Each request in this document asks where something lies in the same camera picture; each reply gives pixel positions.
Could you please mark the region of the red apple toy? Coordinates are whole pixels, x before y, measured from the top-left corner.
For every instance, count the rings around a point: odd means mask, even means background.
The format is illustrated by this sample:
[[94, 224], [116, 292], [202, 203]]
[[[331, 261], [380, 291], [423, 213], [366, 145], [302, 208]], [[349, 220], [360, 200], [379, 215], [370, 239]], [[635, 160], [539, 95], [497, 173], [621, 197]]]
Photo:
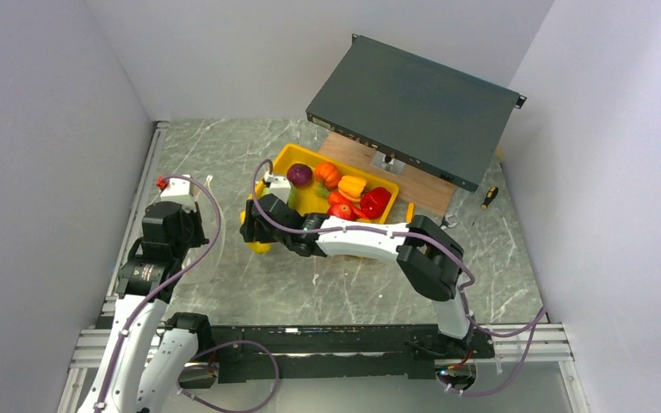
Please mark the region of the red apple toy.
[[357, 220], [357, 215], [353, 210], [353, 207], [347, 203], [339, 202], [333, 204], [329, 207], [327, 213], [339, 219], [344, 219], [349, 221]]

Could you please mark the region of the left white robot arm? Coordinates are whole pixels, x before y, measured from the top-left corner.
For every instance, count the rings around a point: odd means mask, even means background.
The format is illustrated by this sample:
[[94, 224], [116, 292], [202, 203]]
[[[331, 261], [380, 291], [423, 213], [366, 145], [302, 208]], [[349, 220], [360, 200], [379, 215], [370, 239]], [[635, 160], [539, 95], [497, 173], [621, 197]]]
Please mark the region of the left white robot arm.
[[118, 273], [108, 342], [81, 412], [158, 412], [185, 364], [213, 349], [207, 316], [177, 312], [164, 319], [188, 252], [209, 242], [197, 203], [154, 203], [141, 226]]

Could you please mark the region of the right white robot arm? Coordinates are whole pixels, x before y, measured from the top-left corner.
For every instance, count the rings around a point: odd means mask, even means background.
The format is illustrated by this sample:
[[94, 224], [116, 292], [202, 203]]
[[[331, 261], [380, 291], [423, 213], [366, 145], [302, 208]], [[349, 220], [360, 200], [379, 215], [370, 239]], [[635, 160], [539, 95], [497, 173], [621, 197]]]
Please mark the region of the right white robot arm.
[[300, 214], [273, 194], [249, 198], [241, 215], [246, 243], [280, 243], [298, 256], [357, 256], [394, 262], [416, 293], [436, 312], [437, 357], [460, 357], [473, 345], [472, 315], [462, 294], [467, 272], [464, 250], [423, 215], [407, 223], [380, 225], [342, 219], [331, 213]]

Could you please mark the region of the clear zip top bag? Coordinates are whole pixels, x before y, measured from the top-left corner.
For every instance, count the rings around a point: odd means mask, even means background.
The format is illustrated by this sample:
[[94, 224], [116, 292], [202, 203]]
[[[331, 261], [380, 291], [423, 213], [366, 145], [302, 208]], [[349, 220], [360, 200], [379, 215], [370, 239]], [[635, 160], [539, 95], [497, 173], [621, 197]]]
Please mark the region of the clear zip top bag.
[[202, 217], [202, 228], [206, 237], [213, 242], [211, 250], [196, 264], [190, 275], [197, 280], [211, 280], [219, 276], [227, 264], [229, 247], [227, 243], [227, 230], [230, 223], [225, 214], [223, 203], [219, 199], [218, 184], [211, 174], [203, 178], [202, 184], [213, 197], [214, 203], [200, 190], [195, 200], [198, 202]]

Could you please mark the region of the yellow lemon toy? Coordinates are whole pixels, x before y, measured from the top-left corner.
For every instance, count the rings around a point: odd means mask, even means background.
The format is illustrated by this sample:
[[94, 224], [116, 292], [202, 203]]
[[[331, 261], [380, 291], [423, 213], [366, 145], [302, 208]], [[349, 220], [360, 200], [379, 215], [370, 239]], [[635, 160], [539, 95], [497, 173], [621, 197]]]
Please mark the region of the yellow lemon toy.
[[[242, 225], [243, 225], [244, 222], [245, 222], [245, 217], [246, 217], [246, 213], [245, 213], [245, 211], [242, 211], [242, 212], [240, 213], [240, 215], [239, 215], [240, 223], [241, 223]], [[271, 249], [271, 244], [270, 244], [270, 243], [260, 243], [260, 242], [257, 242], [257, 241], [253, 241], [253, 242], [248, 242], [248, 243], [246, 243], [246, 245], [247, 245], [252, 251], [254, 251], [254, 252], [257, 253], [257, 254], [266, 254], [266, 253], [268, 253], [268, 252], [270, 251], [270, 249]]]

